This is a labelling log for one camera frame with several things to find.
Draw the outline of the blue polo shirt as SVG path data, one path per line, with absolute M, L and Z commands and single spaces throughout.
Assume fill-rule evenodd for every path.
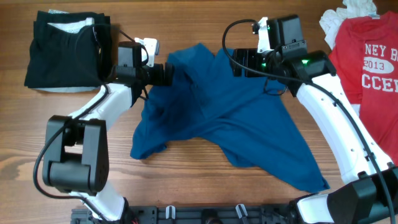
M 329 189 L 320 168 L 277 92 L 264 77 L 234 77 L 228 55 L 203 44 L 169 54 L 171 86 L 154 86 L 144 103 L 130 155 L 146 159 L 170 141 L 203 138 L 236 167 L 260 167 L 296 189 Z

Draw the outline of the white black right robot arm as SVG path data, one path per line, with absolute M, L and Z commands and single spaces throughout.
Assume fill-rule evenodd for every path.
M 322 51 L 264 53 L 238 49 L 234 75 L 267 77 L 284 84 L 311 114 L 337 161 L 344 186 L 289 203 L 289 223 L 397 223 L 397 166 L 374 142 L 348 102 Z

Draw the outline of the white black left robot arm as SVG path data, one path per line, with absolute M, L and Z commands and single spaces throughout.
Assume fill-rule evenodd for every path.
M 51 197 L 38 181 L 42 169 L 45 185 L 60 192 L 58 199 L 78 199 L 88 208 L 93 223 L 137 223 L 125 197 L 108 183 L 110 127 L 137 101 L 148 100 L 147 85 L 170 86 L 174 66 L 170 63 L 120 66 L 112 81 L 80 110 L 53 116 L 47 122 L 45 145 L 34 166 L 36 188 Z

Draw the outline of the white crumpled cloth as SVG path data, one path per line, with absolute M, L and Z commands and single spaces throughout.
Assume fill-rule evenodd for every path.
M 331 50 L 335 47 L 335 39 L 344 20 L 356 17 L 380 18 L 373 0 L 343 0 L 343 5 L 345 8 L 326 10 L 319 20 L 320 27 L 325 33 L 324 40 Z

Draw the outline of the folded black garment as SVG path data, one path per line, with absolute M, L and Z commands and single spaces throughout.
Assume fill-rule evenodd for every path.
M 38 11 L 24 85 L 52 91 L 100 86 L 113 67 L 109 25 L 103 13 Z

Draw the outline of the red printed t-shirt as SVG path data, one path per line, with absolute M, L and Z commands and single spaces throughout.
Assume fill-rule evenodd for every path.
M 341 24 L 330 60 L 379 147 L 397 162 L 397 13 Z

